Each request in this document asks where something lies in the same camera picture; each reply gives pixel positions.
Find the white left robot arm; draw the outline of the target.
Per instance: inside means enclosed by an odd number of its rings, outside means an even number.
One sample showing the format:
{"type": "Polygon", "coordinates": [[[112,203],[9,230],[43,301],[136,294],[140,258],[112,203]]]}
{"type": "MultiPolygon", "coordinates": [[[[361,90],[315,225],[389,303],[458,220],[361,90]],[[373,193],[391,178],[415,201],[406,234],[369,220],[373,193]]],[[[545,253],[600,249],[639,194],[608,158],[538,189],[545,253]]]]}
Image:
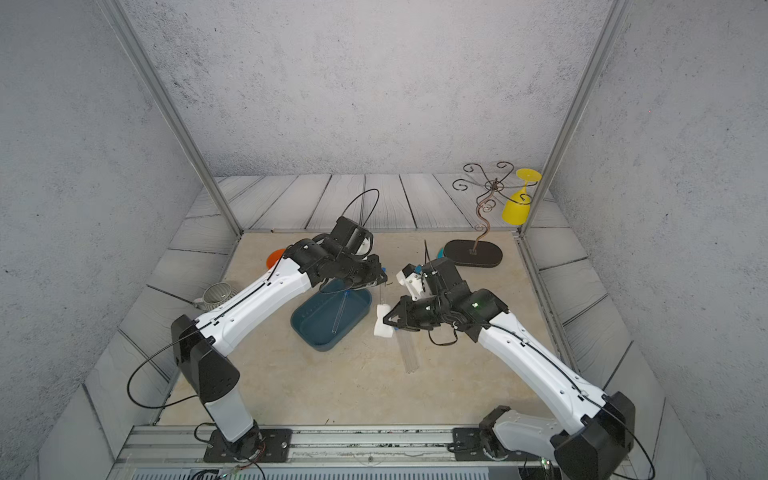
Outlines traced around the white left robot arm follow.
{"type": "Polygon", "coordinates": [[[384,283],[387,276],[372,247],[370,234],[354,241],[329,234],[302,239],[224,304],[195,319],[182,315],[174,320],[175,363],[225,443],[251,443],[251,452],[260,445],[258,424],[239,392],[240,373],[228,356],[283,305],[319,284],[340,280],[347,288],[360,289],[384,283]]]}

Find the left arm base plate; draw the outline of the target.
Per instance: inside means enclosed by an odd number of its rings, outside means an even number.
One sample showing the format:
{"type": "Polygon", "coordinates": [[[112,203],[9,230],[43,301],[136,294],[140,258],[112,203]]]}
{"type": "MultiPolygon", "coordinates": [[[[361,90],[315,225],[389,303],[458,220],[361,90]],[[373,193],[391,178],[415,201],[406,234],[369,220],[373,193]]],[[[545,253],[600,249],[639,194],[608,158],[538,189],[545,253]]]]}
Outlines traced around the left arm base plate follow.
{"type": "Polygon", "coordinates": [[[260,429],[257,433],[246,433],[237,441],[229,441],[218,430],[214,430],[206,441],[204,463],[285,463],[293,431],[288,428],[260,429]]]}

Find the white wiping cloth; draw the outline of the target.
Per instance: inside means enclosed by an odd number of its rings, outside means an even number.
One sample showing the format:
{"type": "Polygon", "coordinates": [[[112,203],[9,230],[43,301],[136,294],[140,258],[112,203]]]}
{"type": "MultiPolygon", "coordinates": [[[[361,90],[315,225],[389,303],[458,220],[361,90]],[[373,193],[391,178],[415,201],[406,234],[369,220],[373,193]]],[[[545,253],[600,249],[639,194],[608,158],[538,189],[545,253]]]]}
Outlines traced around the white wiping cloth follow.
{"type": "Polygon", "coordinates": [[[380,338],[392,338],[395,328],[384,322],[384,317],[392,311],[389,304],[378,304],[376,306],[376,322],[374,325],[374,335],[380,338]]]}

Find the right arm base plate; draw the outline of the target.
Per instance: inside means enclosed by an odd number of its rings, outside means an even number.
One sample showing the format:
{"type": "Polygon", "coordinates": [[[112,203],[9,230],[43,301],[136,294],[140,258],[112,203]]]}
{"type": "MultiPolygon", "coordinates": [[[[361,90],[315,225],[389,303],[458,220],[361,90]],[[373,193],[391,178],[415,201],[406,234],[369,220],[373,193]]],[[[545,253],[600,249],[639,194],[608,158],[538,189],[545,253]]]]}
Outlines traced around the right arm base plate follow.
{"type": "Polygon", "coordinates": [[[501,445],[490,430],[479,427],[456,427],[452,429],[452,441],[446,450],[456,461],[497,461],[534,462],[532,454],[519,450],[508,450],[501,445]]]}

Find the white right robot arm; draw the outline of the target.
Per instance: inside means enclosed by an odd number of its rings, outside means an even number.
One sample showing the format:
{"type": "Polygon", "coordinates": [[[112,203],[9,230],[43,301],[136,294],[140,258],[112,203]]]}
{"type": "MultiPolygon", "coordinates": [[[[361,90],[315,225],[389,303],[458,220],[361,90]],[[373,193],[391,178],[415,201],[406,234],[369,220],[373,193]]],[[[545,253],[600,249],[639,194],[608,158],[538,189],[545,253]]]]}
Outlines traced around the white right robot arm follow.
{"type": "Polygon", "coordinates": [[[378,306],[377,322],[412,332],[448,325],[500,358],[555,415],[560,431],[547,443],[571,479],[610,478],[635,446],[630,398],[621,391],[608,394],[577,375],[487,289],[463,297],[404,295],[395,306],[378,306]]]}

